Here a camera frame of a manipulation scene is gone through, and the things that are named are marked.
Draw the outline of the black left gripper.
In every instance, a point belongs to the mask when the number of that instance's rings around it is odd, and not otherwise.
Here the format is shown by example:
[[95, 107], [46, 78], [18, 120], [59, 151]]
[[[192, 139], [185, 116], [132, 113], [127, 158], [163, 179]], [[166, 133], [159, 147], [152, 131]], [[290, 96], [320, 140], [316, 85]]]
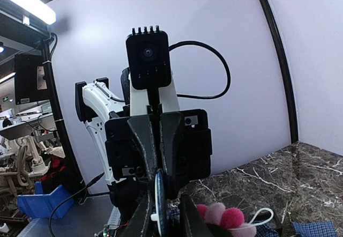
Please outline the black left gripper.
[[115, 179], [155, 179], [161, 168], [168, 197], [211, 172], [212, 137], [207, 112], [184, 110], [159, 115], [111, 118], [105, 147]]

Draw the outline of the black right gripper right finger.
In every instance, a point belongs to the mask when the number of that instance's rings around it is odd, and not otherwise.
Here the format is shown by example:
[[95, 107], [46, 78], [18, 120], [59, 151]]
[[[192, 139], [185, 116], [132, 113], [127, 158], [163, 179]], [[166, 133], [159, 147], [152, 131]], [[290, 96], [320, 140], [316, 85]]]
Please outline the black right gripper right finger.
[[179, 210], [181, 236], [212, 236], [189, 195], [181, 195]]

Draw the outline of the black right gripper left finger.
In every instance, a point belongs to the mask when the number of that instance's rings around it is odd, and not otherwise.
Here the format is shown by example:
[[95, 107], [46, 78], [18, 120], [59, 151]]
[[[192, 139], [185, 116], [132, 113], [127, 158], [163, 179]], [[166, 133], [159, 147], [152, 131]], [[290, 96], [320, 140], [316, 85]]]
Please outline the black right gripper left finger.
[[136, 211], [125, 230], [122, 237], [147, 237], [153, 236], [153, 224], [151, 214], [153, 202], [150, 194], [146, 194], [139, 203]]

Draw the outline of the pink pompom brooch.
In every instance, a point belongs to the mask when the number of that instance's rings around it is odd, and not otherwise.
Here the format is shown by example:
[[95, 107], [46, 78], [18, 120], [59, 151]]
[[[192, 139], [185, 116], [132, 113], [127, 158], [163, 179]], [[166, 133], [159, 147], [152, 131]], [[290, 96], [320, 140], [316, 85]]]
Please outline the pink pompom brooch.
[[[167, 226], [167, 203], [166, 192], [163, 183], [163, 170], [158, 169], [154, 180], [155, 212], [151, 220], [157, 223], [160, 236], [168, 235]], [[274, 217], [274, 212], [269, 208], [259, 209], [250, 222], [244, 222], [243, 212], [238, 208], [225, 208], [222, 203], [214, 203], [211, 206], [198, 204], [196, 206], [204, 223], [223, 229], [236, 236], [255, 236], [256, 227], [266, 224]]]

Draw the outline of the blue checked shirt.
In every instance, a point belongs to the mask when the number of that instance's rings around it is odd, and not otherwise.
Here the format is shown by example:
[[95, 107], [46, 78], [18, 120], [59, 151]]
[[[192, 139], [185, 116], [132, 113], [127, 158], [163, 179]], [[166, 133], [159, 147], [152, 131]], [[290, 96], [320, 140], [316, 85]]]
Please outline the blue checked shirt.
[[[296, 236], [337, 236], [333, 223], [330, 221], [300, 224], [292, 223]], [[213, 236], [236, 236], [235, 233], [228, 233], [223, 229], [218, 229], [215, 226], [206, 226], [209, 228]], [[255, 236], [279, 236], [279, 232], [273, 229], [268, 224], [263, 224], [256, 227]]]

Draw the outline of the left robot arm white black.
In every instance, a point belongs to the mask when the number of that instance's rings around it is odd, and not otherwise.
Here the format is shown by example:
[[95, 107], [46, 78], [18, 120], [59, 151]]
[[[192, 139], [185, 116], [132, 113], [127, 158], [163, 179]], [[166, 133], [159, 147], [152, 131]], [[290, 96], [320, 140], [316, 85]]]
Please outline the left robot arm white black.
[[110, 200], [129, 219], [144, 196], [176, 199], [189, 182], [211, 172], [206, 111], [180, 110], [172, 72], [138, 75], [124, 69], [124, 100], [108, 78], [75, 85], [76, 111], [104, 168]]

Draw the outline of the blue plastic bin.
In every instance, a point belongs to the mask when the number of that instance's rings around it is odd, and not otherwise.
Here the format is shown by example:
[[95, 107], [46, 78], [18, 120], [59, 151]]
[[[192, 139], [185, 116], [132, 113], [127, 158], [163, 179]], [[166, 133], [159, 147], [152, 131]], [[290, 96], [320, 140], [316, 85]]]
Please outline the blue plastic bin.
[[18, 209], [30, 218], [47, 218], [61, 202], [71, 197], [71, 194], [59, 185], [51, 193], [44, 194], [41, 182], [35, 183], [35, 194], [18, 195]]

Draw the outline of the ceiling strip light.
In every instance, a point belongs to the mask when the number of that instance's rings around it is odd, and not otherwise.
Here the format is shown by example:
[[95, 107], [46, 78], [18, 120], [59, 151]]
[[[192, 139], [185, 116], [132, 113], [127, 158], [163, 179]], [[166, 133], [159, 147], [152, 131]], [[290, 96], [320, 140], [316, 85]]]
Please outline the ceiling strip light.
[[10, 0], [30, 14], [36, 16], [47, 25], [56, 22], [56, 13], [41, 0]]

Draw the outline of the left black frame post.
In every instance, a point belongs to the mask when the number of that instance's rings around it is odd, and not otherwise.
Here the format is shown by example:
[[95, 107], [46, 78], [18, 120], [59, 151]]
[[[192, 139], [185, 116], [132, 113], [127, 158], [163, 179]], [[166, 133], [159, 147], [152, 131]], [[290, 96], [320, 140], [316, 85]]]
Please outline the left black frame post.
[[57, 40], [57, 35], [55, 33], [50, 33], [48, 38], [41, 40], [40, 49], [55, 126], [65, 154], [65, 169], [62, 171], [64, 174], [63, 184], [68, 191], [74, 194], [76, 191], [82, 189], [85, 184], [69, 140], [55, 84], [52, 55], [57, 47]]

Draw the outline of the black frame post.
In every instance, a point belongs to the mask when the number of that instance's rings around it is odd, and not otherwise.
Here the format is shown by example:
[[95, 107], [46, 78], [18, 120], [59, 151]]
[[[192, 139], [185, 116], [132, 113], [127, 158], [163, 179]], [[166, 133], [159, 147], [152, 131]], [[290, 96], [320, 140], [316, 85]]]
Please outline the black frame post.
[[50, 33], [48, 38], [41, 40], [40, 49], [55, 126], [65, 154], [65, 169], [62, 171], [64, 174], [63, 184], [68, 191], [74, 194], [76, 191], [82, 189], [85, 184], [69, 140], [55, 84], [52, 55], [57, 47], [57, 40], [57, 35], [55, 33]]
[[299, 141], [299, 128], [297, 121], [297, 111], [293, 83], [290, 75], [290, 69], [286, 56], [285, 46], [283, 44], [277, 20], [275, 18], [269, 0], [259, 0], [259, 3], [261, 5], [261, 8], [265, 16], [265, 20], [269, 27], [270, 35], [274, 44], [275, 52], [279, 63], [281, 79], [284, 86], [284, 93], [287, 105], [290, 142], [295, 143]]

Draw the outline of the black wall monitor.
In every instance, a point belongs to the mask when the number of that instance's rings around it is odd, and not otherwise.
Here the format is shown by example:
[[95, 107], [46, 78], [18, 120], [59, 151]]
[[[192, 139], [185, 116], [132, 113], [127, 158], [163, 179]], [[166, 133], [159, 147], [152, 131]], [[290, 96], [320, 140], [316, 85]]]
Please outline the black wall monitor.
[[14, 57], [14, 93], [16, 105], [49, 100], [43, 59], [40, 55]]

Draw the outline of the right black frame post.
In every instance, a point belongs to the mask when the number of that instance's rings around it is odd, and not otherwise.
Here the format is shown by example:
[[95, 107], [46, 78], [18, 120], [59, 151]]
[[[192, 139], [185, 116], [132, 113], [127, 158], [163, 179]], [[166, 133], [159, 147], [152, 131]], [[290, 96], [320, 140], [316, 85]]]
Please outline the right black frame post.
[[277, 20], [275, 18], [269, 0], [259, 0], [259, 3], [261, 5], [261, 8], [265, 16], [265, 20], [269, 27], [270, 35], [274, 44], [275, 52], [279, 63], [281, 79], [284, 86], [284, 93], [287, 105], [290, 142], [295, 143], [299, 141], [299, 128], [297, 121], [297, 111], [293, 83], [290, 75], [290, 69], [286, 56], [285, 46], [283, 44]]

